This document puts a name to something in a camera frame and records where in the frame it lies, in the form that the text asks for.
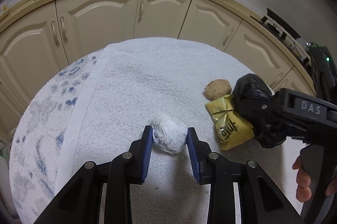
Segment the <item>person's right hand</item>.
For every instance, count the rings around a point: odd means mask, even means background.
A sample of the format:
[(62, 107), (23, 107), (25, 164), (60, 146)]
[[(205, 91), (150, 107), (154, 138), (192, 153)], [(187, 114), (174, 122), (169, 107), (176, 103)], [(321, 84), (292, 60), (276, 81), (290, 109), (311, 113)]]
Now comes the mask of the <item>person's right hand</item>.
[[(296, 183), (297, 183), (297, 189), (296, 189), (296, 199), (301, 202), (307, 202), (310, 200), (312, 196), (312, 191), (310, 189), (311, 184), (311, 178), (310, 176), (304, 171), (304, 168), (302, 166), (302, 159), (300, 156), (297, 157), (294, 164), (292, 165), (293, 170), (297, 170), (296, 175)], [(337, 192), (337, 180), (336, 177), (330, 182), (326, 189), (326, 196), (332, 196), (333, 194), (336, 194)]]

